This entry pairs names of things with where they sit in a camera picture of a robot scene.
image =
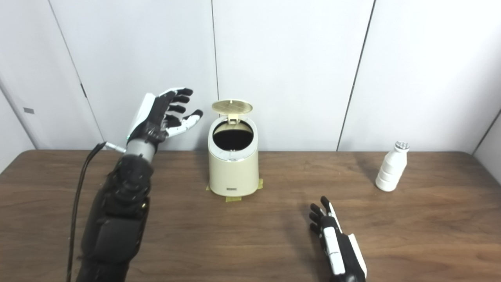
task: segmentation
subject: trash can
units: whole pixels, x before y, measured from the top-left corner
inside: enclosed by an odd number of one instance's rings
[[[215,102],[212,109],[221,117],[209,130],[209,187],[225,197],[250,195],[259,185],[258,131],[244,114],[253,107],[232,99]]]

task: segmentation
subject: bottle cap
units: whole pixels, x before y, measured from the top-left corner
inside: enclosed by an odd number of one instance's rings
[[[406,142],[397,141],[397,143],[395,143],[395,147],[401,150],[407,150],[409,149],[409,144],[407,144]]]

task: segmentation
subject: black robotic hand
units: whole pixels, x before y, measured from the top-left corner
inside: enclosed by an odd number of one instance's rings
[[[168,114],[168,112],[184,113],[186,108],[178,103],[188,103],[192,94],[193,90],[188,88],[171,88],[157,96],[146,94],[128,139],[141,138],[157,147],[166,138],[179,135],[194,127],[202,118],[201,110],[196,110],[181,119]]]
[[[341,231],[338,218],[331,202],[320,199],[327,212],[316,204],[311,204],[310,229],[320,238],[320,245],[331,267],[330,282],[365,282],[367,268],[355,235],[345,235]]]

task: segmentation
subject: robotic arm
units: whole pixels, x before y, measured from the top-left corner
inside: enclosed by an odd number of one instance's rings
[[[153,168],[151,161],[165,139],[188,131],[203,113],[184,113],[175,103],[188,103],[193,93],[172,88],[155,96],[146,94],[128,135],[127,148],[108,175],[92,205],[82,238],[82,266],[77,282],[123,282],[129,263],[139,251],[149,211]]]

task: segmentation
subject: white bottle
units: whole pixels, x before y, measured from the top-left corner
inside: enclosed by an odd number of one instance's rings
[[[386,192],[395,190],[407,165],[408,151],[409,144],[398,141],[393,150],[386,154],[376,178],[376,186],[379,189]]]

